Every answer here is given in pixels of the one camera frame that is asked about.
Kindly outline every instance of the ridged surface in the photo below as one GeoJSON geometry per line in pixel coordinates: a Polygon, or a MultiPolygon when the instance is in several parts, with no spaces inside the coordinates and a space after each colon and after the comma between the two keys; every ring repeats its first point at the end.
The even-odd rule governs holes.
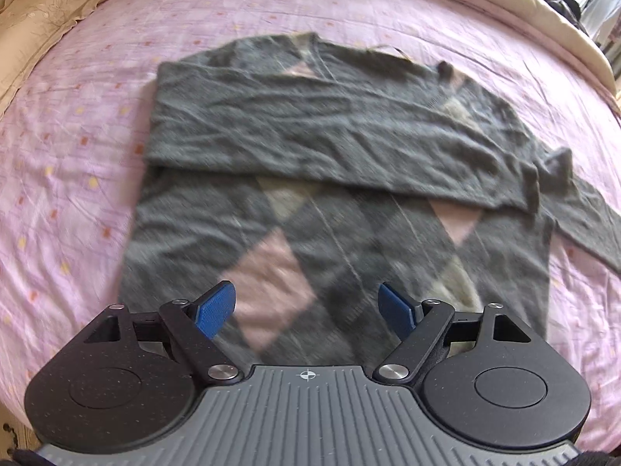
{"type": "Polygon", "coordinates": [[[112,456],[46,445],[57,466],[561,466],[569,444],[499,454],[438,428],[405,388],[369,380],[360,367],[257,367],[247,381],[208,390],[174,433],[112,456]]]}

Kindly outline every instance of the silver bolt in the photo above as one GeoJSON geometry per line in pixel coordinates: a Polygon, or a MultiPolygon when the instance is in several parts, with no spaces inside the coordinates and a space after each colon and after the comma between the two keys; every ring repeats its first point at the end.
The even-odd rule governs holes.
{"type": "Polygon", "coordinates": [[[400,364],[385,364],[382,366],[378,373],[389,380],[401,380],[409,375],[409,370],[405,366],[400,364]]]}
{"type": "Polygon", "coordinates": [[[216,380],[230,380],[235,378],[239,370],[230,364],[216,364],[207,370],[207,375],[216,380]]]}

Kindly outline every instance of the wooden floor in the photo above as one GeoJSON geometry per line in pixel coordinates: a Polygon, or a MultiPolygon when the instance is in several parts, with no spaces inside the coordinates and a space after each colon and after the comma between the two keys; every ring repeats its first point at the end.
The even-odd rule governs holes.
{"type": "Polygon", "coordinates": [[[36,450],[39,441],[31,429],[24,426],[0,403],[0,460],[9,459],[14,448],[36,450]]]}

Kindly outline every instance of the circular marker logo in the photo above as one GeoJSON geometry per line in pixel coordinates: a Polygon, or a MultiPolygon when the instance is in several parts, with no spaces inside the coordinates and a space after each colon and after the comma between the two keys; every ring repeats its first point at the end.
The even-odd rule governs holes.
{"type": "Polygon", "coordinates": [[[305,372],[300,373],[299,376],[305,380],[312,380],[317,376],[317,373],[312,372],[311,370],[306,370],[305,372]]]}

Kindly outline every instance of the bed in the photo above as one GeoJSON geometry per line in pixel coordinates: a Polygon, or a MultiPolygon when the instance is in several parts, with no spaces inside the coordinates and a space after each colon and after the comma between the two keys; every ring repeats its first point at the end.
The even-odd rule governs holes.
{"type": "MultiPolygon", "coordinates": [[[[488,0],[102,3],[38,62],[0,121],[2,402],[27,422],[29,379],[116,302],[158,65],[236,38],[314,30],[356,48],[390,45],[418,63],[447,61],[507,100],[547,145],[572,148],[576,174],[618,212],[621,132],[605,65],[585,43],[552,40],[516,14],[488,0]]],[[[593,395],[579,446],[612,450],[621,443],[621,281],[559,235],[549,271],[546,339],[593,395]]]]}

